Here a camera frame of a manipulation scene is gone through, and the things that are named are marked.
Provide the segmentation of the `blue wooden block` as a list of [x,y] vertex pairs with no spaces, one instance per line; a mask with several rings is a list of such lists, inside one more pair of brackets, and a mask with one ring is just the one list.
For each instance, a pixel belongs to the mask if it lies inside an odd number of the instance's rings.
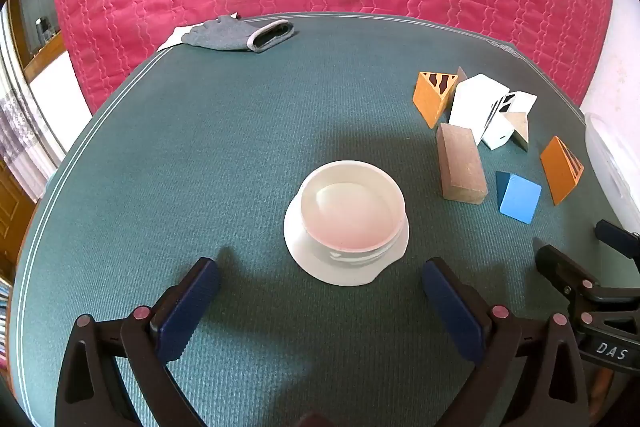
[[510,172],[497,171],[498,210],[506,217],[526,225],[532,222],[541,194],[541,186]]

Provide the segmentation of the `brown wooden rectangular block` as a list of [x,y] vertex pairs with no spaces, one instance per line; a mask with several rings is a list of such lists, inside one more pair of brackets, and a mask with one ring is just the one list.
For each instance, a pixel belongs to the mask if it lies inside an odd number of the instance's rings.
[[440,124],[436,145],[442,197],[472,205],[484,202],[488,187],[472,131]]

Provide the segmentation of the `white zebra-striped block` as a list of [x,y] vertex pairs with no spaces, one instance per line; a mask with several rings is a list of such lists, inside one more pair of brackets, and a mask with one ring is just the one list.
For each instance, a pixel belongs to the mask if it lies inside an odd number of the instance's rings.
[[523,91],[512,91],[497,103],[497,108],[491,113],[482,138],[489,150],[497,150],[512,140],[513,127],[504,115],[506,113],[526,113],[528,117],[536,101],[536,95]]

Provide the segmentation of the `white power adapter cube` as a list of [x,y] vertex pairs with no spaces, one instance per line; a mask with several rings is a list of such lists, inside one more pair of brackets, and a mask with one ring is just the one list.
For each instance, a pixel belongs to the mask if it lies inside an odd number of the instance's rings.
[[504,84],[484,74],[466,78],[454,92],[448,124],[471,130],[475,144],[480,144],[492,115],[509,92]]

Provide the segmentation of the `white bowl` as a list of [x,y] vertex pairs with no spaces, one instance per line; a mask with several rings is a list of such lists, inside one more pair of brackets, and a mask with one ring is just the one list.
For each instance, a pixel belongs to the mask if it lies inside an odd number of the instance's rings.
[[340,287],[372,283],[404,257],[409,234],[397,182],[356,160],[332,161],[309,173],[283,221],[285,245],[296,265]]

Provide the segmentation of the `tan wooden triangle block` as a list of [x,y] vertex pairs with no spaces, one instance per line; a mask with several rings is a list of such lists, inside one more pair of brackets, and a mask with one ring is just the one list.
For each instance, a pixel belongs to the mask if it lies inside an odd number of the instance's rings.
[[465,74],[465,71],[463,70],[462,67],[458,67],[456,75],[457,75],[457,83],[460,83],[464,81],[466,78],[468,78],[468,76]]

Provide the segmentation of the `orange striped wedge block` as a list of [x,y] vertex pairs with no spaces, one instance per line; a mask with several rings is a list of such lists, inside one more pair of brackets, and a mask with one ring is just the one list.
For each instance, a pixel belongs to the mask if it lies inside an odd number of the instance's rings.
[[448,107],[459,76],[446,72],[418,72],[412,101],[428,127],[434,129]]

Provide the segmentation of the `tan wooden wedge block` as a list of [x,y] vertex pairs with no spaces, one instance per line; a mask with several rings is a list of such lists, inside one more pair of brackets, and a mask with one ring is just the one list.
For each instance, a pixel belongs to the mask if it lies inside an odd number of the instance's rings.
[[525,152],[529,148],[528,117],[526,113],[506,113],[506,120],[512,124],[511,139]]

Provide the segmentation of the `clear plastic bowl container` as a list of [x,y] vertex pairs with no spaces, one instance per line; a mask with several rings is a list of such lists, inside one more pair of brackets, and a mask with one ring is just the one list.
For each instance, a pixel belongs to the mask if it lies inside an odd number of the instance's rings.
[[632,186],[624,176],[625,161],[616,157],[616,147],[608,146],[613,140],[604,120],[598,115],[585,115],[585,143],[590,164],[602,191],[622,227],[639,233],[639,199],[634,198]]

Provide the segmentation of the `wooden furniture at left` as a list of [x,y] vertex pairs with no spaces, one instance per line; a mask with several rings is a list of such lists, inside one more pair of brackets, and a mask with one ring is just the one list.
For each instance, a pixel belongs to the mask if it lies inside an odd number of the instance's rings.
[[32,217],[64,152],[25,78],[1,5],[1,276],[13,282]]

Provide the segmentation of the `green table mat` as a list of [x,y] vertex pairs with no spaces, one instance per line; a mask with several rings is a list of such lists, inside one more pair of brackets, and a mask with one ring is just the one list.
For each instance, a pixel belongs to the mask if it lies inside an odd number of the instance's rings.
[[[206,424],[288,426],[316,411],[340,426],[431,426],[471,365],[421,287],[445,259],[490,303],[545,319],[565,300],[534,263],[539,243],[606,286],[634,264],[593,234],[611,219],[596,176],[533,220],[442,197],[434,132],[412,101],[416,76],[484,74],[536,95],[530,144],[482,150],[488,182],[546,177],[560,138],[586,160],[578,109],[513,46],[408,18],[300,14],[295,36],[261,53],[174,46],[141,64],[94,115],[46,188],[11,299],[11,377],[38,426],[54,422],[58,373],[76,317],[126,317],[201,257],[221,290],[171,372]],[[371,284],[323,284],[284,243],[288,204],[314,169],[340,159],[386,171],[404,193],[405,256]]]

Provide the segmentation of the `white paper sheet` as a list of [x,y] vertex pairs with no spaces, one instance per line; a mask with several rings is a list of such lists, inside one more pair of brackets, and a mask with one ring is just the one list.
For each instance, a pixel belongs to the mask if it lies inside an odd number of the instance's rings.
[[235,12],[230,15],[217,16],[199,24],[176,27],[157,49],[160,51],[178,46],[178,44],[200,46],[216,51],[234,49],[237,44],[243,45],[243,38],[235,37],[233,29],[234,24],[240,20],[242,20],[242,16]]

